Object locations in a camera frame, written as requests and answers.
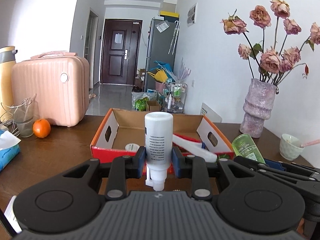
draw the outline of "refrigerator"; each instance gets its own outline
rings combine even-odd
[[[163,32],[159,32],[156,28],[158,23],[163,22],[162,20],[152,19],[150,27],[150,37],[148,43],[148,52],[147,52],[147,62],[146,62],[146,76],[144,82],[144,91],[148,89],[155,89],[156,83],[155,79],[147,74],[147,72],[157,65],[154,61],[162,61],[169,63],[172,70],[174,65],[174,58],[176,54],[176,49],[172,55],[173,45],[170,54],[168,54],[170,49],[171,40],[173,38],[174,29],[176,24],[174,22],[169,22],[170,27]]]

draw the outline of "pink straw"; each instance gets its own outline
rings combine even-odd
[[[315,144],[319,144],[319,143],[320,143],[320,139],[314,140],[312,142],[307,142],[307,143],[301,144],[301,148],[304,148],[304,147],[307,147],[307,146],[311,146],[311,145],[315,145]]]

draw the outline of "orange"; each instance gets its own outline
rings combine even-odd
[[[39,138],[45,138],[50,134],[51,126],[46,119],[38,119],[33,124],[33,133]]]

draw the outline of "wooden table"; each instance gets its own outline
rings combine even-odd
[[[89,145],[102,119],[102,116],[87,115],[75,127],[53,126],[51,134],[45,139],[35,136],[22,139],[19,144],[21,152],[0,172],[0,208],[4,211],[11,197],[24,189],[90,159]],[[239,124],[216,125],[230,142],[240,135]],[[267,129],[264,129],[260,139],[254,141],[264,158],[289,162],[279,154],[280,139]],[[301,156],[295,162],[310,166]],[[103,179],[100,192],[103,192],[106,180]],[[212,179],[211,183],[214,192],[217,193],[215,180]],[[152,190],[145,185],[144,178],[127,180],[127,189]],[[170,175],[166,180],[165,189],[189,191],[191,180],[178,180],[174,175]],[[0,239],[10,239],[2,226]]]

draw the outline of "plastic bag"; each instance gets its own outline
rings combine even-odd
[[[136,111],[145,111],[146,102],[156,99],[157,93],[132,92],[132,109]]]

